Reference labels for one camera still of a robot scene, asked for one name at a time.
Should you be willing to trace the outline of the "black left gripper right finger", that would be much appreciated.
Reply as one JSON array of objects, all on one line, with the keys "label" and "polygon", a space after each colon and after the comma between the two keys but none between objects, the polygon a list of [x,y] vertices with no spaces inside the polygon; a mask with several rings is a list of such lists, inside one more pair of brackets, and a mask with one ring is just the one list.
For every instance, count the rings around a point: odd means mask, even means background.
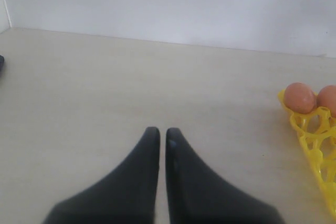
[{"label": "black left gripper right finger", "polygon": [[175,127],[166,132],[165,175],[171,223],[284,223],[275,207],[214,172]]}]

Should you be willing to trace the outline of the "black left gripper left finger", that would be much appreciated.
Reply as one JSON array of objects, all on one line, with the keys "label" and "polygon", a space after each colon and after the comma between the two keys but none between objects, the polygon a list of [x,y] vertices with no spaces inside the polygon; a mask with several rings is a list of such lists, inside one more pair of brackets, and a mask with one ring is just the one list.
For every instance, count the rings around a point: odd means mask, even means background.
[{"label": "black left gripper left finger", "polygon": [[56,204],[44,223],[154,223],[159,161],[160,131],[147,127],[119,166]]}]

